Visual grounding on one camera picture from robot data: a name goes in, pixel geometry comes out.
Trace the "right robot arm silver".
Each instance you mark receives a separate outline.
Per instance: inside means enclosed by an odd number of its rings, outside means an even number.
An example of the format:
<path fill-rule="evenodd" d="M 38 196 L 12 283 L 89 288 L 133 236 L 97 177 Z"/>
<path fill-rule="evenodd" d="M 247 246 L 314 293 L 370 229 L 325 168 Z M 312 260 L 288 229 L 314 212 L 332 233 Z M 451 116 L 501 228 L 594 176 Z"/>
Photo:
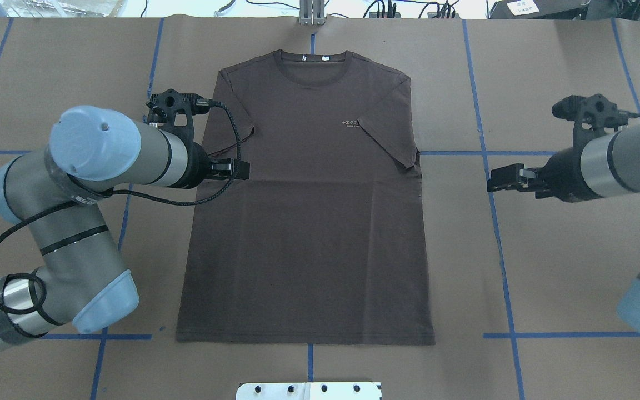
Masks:
<path fill-rule="evenodd" d="M 640 336 L 640 123 L 491 172 L 517 338 Z"/>

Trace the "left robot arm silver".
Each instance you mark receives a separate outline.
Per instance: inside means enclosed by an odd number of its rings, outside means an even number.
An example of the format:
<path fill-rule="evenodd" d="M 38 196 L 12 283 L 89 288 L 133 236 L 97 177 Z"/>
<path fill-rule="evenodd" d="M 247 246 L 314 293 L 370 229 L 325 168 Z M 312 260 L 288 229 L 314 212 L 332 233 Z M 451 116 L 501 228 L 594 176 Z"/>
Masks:
<path fill-rule="evenodd" d="M 139 294 L 99 202 L 128 194 L 118 184 L 193 189 L 204 179 L 247 179 L 241 157 L 215 160 L 194 142 L 192 123 L 159 129 L 121 112 L 75 106 L 61 114 L 45 148 L 0 167 L 0 216 L 31 232 L 44 264 L 0 277 L 0 352 L 72 324 L 102 330 L 133 312 Z"/>

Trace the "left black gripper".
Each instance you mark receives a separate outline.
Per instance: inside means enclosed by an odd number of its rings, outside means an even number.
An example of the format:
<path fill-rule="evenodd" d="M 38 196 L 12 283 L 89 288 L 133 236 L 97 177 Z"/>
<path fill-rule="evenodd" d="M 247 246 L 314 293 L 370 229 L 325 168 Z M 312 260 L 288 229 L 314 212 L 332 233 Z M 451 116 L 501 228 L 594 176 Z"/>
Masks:
<path fill-rule="evenodd" d="M 211 171 L 211 180 L 223 181 L 230 179 L 248 180 L 251 177 L 249 168 L 251 165 L 246 161 L 235 158 L 212 159 L 198 143 L 193 143 L 187 152 L 187 165 L 182 175 L 182 188 L 194 189 L 203 182 Z"/>

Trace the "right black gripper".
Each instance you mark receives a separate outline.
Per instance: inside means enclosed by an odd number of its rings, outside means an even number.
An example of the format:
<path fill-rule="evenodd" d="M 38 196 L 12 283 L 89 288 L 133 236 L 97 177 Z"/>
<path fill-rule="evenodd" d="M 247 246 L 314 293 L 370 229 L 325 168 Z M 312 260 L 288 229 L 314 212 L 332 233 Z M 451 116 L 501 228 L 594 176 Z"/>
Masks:
<path fill-rule="evenodd" d="M 487 192 L 535 192 L 536 199 L 554 197 L 567 203 L 586 202 L 588 190 L 577 167 L 573 149 L 559 151 L 538 169 L 513 163 L 490 171 Z M 530 180 L 536 178 L 540 183 L 538 190 Z"/>

